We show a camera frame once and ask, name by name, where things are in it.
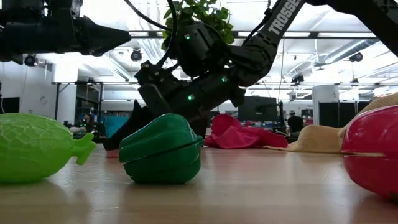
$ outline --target cable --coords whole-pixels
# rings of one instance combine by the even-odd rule
[[[264,84],[264,86],[265,86],[265,88],[266,88],[266,90],[267,90],[267,93],[268,93],[268,95],[269,95],[269,98],[271,98],[271,94],[269,93],[269,90],[268,90],[268,87],[267,87],[267,85],[266,85],[266,84]]]
[[[243,44],[245,44],[261,27],[263,27],[263,25],[265,24],[266,22],[264,22],[264,20],[263,21],[261,21],[257,26],[256,26],[256,28],[254,28],[254,30],[252,30],[251,32],[250,32],[250,34],[246,37],[246,39],[244,40],[244,42],[243,42]]]
[[[216,34],[217,37],[220,38],[220,40],[224,41],[224,38],[216,29],[214,29],[214,27],[210,26],[209,24],[205,24],[204,22],[202,23],[205,25],[205,27],[207,27],[210,31],[212,31],[212,33]]]
[[[276,9],[276,7],[279,5],[280,1],[277,1],[274,6],[272,7],[272,9],[269,9],[271,6],[271,0],[268,0],[267,3],[267,10],[265,11],[265,16],[262,19],[262,21],[256,26],[256,28],[254,28],[250,34],[246,37],[246,39],[244,40],[243,44],[245,44],[262,26],[264,26],[268,19],[270,18],[270,16],[272,15],[272,12],[274,9]]]
[[[22,104],[23,99],[24,99],[24,93],[25,93],[25,86],[26,86],[26,80],[27,80],[27,70],[29,69],[29,67],[27,65],[26,66],[26,72],[25,72],[25,81],[24,81],[24,86],[22,87],[22,95],[21,95],[21,102],[20,104]]]
[[[130,6],[130,8],[131,8],[139,17],[141,17],[143,20],[145,20],[145,21],[147,21],[148,23],[150,23],[150,24],[152,24],[152,25],[154,25],[154,26],[156,26],[156,27],[158,27],[158,28],[161,28],[161,29],[163,29],[163,30],[172,31],[172,30],[171,30],[170,28],[168,28],[167,26],[163,26],[162,24],[159,24],[158,22],[155,22],[155,21],[153,21],[152,19],[150,19],[149,17],[145,16],[143,13],[141,13],[136,7],[134,7],[134,6],[131,4],[130,0],[124,0],[124,1],[125,1],[125,2],[127,3],[127,5]]]
[[[166,70],[172,72],[172,71],[174,71],[175,69],[177,69],[178,66],[180,66],[180,64],[177,62],[175,65],[171,66],[170,68],[167,68]]]
[[[2,98],[0,98],[0,100],[1,100],[1,113],[5,114],[6,112],[5,112],[4,108],[2,107],[2,102],[3,102]]]
[[[282,79],[284,78],[284,56],[285,56],[285,36],[282,41],[282,65],[280,66],[280,82],[279,82],[279,90],[278,90],[278,102],[280,96],[280,86],[282,86]]]
[[[170,55],[170,51],[172,49],[173,40],[177,35],[177,12],[175,11],[175,7],[172,0],[167,0],[169,4],[170,10],[172,11],[172,18],[173,18],[173,26],[172,26],[172,35],[170,36],[169,46],[167,47],[166,53],[164,53],[163,57],[157,62],[156,66],[161,68],[163,64],[166,62],[167,58]]]

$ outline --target cabinet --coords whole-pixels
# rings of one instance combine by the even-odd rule
[[[337,101],[319,103],[320,125],[342,128],[346,126],[370,101]]]

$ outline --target green led light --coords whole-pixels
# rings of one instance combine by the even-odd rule
[[[193,100],[193,99],[195,99],[195,97],[192,94],[188,96],[188,100]]]

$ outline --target pillar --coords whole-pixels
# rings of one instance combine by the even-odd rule
[[[315,86],[312,88],[313,123],[319,125],[319,103],[333,103],[339,101],[338,86]]]
[[[77,64],[58,63],[52,67],[53,82],[75,82],[77,81],[79,67]],[[76,85],[60,85],[58,97],[58,115],[57,121],[63,123],[69,121],[75,122],[76,112]]]

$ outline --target person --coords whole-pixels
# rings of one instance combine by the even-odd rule
[[[290,136],[298,138],[301,130],[304,128],[304,120],[303,118],[296,116],[296,112],[294,110],[291,110],[289,115],[290,118],[287,120],[287,126],[289,129],[288,133],[290,133]]]
[[[93,130],[93,122],[91,120],[91,115],[90,114],[85,114],[83,117],[85,128],[86,128],[86,133],[90,133]]]

